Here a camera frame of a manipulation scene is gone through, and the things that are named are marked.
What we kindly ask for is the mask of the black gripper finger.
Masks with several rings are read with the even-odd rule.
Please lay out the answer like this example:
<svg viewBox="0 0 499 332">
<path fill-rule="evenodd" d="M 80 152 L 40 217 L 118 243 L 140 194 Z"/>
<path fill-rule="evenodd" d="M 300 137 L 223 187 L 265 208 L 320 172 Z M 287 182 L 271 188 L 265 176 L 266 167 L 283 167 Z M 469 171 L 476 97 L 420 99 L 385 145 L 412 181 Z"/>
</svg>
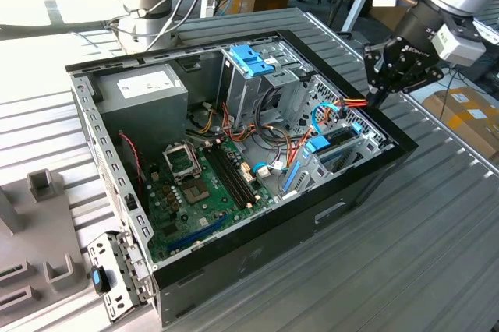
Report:
<svg viewBox="0 0 499 332">
<path fill-rule="evenodd" d="M 385 43 L 364 44 L 362 49 L 366 80 L 369 86 L 366 101 L 370 107 L 380 107 L 389 94 L 388 84 L 382 73 L 385 46 Z"/>
<path fill-rule="evenodd" d="M 382 104 L 391 94 L 399 92 L 408 94 L 431 83 L 436 83 L 443 77 L 444 73 L 441 69 L 428 69 L 416 74 L 406 73 L 403 76 L 398 74 L 395 77 L 391 77 L 383 85 L 384 89 L 380 96 L 380 104 Z"/>
</svg>

